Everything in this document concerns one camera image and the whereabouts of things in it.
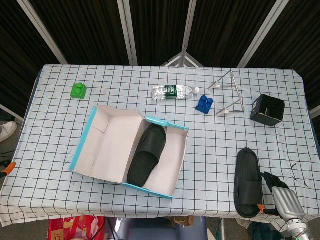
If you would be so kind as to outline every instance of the orange clip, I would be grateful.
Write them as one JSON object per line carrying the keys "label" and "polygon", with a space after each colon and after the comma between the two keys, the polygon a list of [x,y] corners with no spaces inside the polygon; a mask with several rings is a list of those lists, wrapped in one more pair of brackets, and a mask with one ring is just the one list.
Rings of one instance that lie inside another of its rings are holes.
{"label": "orange clip", "polygon": [[2,171],[2,173],[9,175],[14,170],[15,166],[16,166],[16,162],[15,161],[11,162],[9,164],[9,166],[5,170]]}
{"label": "orange clip", "polygon": [[260,209],[260,211],[261,211],[263,214],[265,214],[266,208],[265,208],[263,205],[258,204],[258,208]]}

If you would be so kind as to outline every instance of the blue toy block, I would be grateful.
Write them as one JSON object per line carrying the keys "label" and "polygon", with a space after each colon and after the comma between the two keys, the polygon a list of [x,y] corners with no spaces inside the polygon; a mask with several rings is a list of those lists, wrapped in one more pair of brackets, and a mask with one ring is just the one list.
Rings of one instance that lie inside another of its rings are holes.
{"label": "blue toy block", "polygon": [[212,104],[214,103],[214,100],[212,98],[207,98],[205,95],[201,96],[198,106],[196,106],[196,110],[208,114]]}

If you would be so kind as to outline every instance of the green toy block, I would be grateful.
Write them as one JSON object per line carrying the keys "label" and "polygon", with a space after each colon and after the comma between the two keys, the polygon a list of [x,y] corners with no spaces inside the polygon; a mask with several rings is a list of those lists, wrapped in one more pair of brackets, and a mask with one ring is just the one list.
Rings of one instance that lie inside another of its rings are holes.
{"label": "green toy block", "polygon": [[86,95],[87,87],[83,83],[73,84],[70,96],[75,99],[84,99]]}

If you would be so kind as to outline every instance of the grid pattern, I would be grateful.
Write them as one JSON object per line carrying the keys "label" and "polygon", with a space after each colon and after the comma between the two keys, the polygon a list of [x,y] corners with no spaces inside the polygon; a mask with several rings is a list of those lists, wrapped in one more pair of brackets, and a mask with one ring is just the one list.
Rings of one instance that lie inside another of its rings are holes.
{"label": "grid pattern", "polygon": [[[234,206],[237,153],[249,147],[260,170],[279,176],[293,189],[306,220],[320,215],[320,161],[315,147],[302,78],[293,70],[231,69],[245,112],[215,116],[238,99],[232,88],[207,90],[230,68],[46,65],[34,90],[14,155],[16,168],[0,195],[3,226],[70,215],[154,218],[208,216],[239,218]],[[221,81],[231,83],[227,75]],[[71,99],[74,83],[87,86],[85,99]],[[199,87],[214,104],[208,115],[195,110],[200,95],[188,100],[155,101],[155,85]],[[260,94],[286,101],[283,122],[273,127],[250,120]],[[190,128],[184,165],[169,200],[120,184],[68,171],[85,123],[96,105],[138,110]],[[274,201],[263,181],[263,203]],[[252,219],[284,221],[259,214]]]}

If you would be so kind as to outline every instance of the red bag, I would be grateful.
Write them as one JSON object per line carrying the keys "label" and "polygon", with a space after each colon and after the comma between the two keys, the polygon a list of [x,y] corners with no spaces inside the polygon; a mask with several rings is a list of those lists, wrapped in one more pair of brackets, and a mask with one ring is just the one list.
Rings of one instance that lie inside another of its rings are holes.
{"label": "red bag", "polygon": [[72,240],[78,238],[91,240],[93,237],[94,240],[105,239],[105,217],[83,215],[51,219],[46,239]]}

